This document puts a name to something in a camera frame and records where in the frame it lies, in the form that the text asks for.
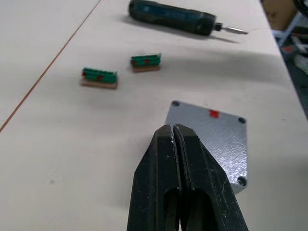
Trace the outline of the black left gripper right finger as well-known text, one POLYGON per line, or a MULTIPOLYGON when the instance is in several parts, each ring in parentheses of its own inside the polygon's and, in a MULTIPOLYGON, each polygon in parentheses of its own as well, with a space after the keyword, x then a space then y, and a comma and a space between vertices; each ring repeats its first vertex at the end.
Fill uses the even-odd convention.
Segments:
POLYGON ((195 131, 173 127, 182 183, 180 224, 183 231, 246 231, 231 184, 195 131))

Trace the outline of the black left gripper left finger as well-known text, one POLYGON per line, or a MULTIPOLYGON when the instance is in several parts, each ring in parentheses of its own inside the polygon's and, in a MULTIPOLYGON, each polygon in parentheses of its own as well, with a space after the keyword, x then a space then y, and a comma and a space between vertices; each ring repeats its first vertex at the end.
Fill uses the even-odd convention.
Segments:
POLYGON ((177 148, 170 125, 163 125, 134 172, 127 230, 179 230, 180 198, 177 148))

